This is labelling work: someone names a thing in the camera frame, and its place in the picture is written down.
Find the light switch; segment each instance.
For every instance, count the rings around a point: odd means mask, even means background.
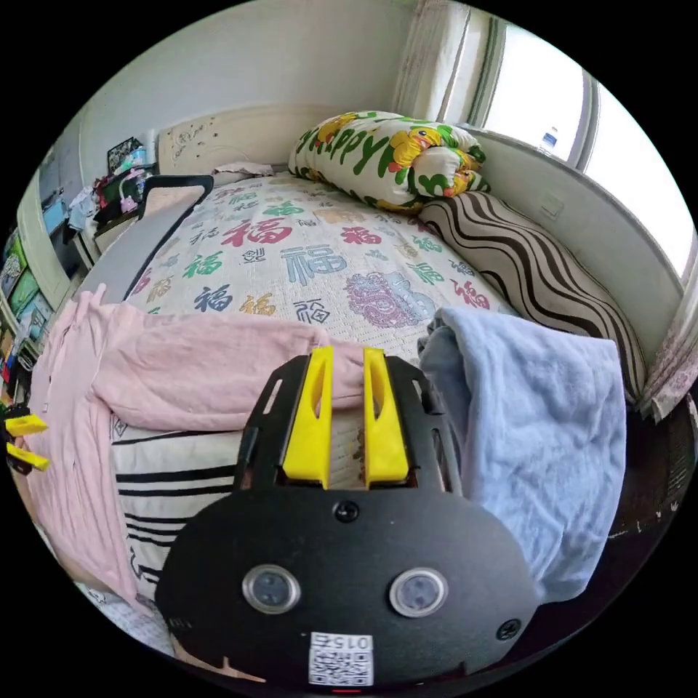
[[[546,193],[543,195],[543,198],[540,202],[540,209],[545,213],[546,216],[549,218],[552,218],[555,220],[559,214],[560,211],[564,208],[565,204],[563,204],[562,201],[560,201],[559,198],[556,198],[550,193]]]

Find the picture frame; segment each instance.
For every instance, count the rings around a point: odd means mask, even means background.
[[[109,175],[113,174],[114,170],[129,153],[142,147],[143,144],[137,138],[131,137],[110,148],[107,151],[107,173]]]

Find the pillow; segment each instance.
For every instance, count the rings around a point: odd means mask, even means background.
[[[271,177],[274,171],[271,165],[242,160],[219,165],[213,169],[211,174],[213,175],[213,186],[222,187],[226,184],[248,180],[250,177]]]
[[[613,340],[626,399],[639,400],[646,365],[633,326],[608,291],[544,228],[495,196],[474,191],[430,201],[419,218],[522,317]]]
[[[427,198],[489,190],[485,155],[467,131],[384,111],[349,112],[306,131],[289,156],[297,177],[331,184],[369,206],[415,213]]]
[[[245,174],[244,172],[213,172],[213,186],[225,187],[226,184],[234,184],[240,180],[250,180],[252,179],[251,174]]]

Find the window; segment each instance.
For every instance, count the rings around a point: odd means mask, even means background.
[[[505,31],[500,74],[484,128],[538,146],[555,127],[553,155],[566,161],[582,115],[584,73],[562,51],[525,29],[507,24]]]
[[[638,122],[603,85],[598,91],[598,129],[585,174],[638,218],[681,276],[695,235],[688,207]]]
[[[533,147],[556,128],[552,154],[620,201],[685,276],[698,254],[694,223],[637,121],[570,57],[521,27],[492,18],[488,52],[470,123]]]

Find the camera lens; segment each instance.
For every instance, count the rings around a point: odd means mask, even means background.
[[[300,599],[296,578],[278,565],[259,565],[242,580],[242,593],[253,609],[266,614],[285,613]]]
[[[407,618],[423,618],[441,608],[448,594],[444,577],[436,570],[416,567],[403,572],[390,586],[392,607]]]

